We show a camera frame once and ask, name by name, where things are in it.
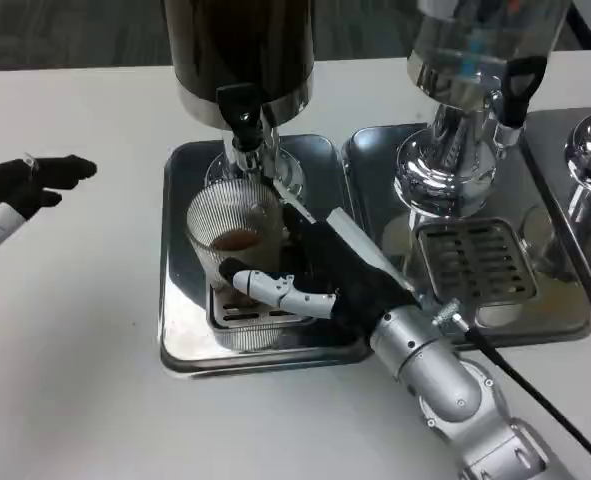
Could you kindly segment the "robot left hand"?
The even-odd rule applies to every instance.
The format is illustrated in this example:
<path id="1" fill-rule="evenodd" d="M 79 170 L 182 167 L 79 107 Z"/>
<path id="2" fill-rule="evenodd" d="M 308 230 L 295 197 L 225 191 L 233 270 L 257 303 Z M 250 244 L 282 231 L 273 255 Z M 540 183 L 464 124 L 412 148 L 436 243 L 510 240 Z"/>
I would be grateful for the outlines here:
<path id="1" fill-rule="evenodd" d="M 97 173 L 95 162 L 77 155 L 22 158 L 0 163 L 0 245 L 62 193 Z"/>

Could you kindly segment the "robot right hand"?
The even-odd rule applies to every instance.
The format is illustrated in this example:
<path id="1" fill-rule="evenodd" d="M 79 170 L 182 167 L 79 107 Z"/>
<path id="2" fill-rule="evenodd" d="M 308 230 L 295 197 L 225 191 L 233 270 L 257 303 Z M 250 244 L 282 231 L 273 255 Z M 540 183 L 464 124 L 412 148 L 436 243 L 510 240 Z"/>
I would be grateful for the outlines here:
<path id="1" fill-rule="evenodd" d="M 219 273 L 231 287 L 284 312 L 346 320 L 362 333 L 372 333 L 398 308 L 420 306 L 412 285 L 342 208 L 317 220 L 281 183 L 274 187 L 287 228 L 299 236 L 311 264 L 326 275 L 332 291 L 306 292 L 295 273 L 266 272 L 228 257 L 220 263 Z"/>

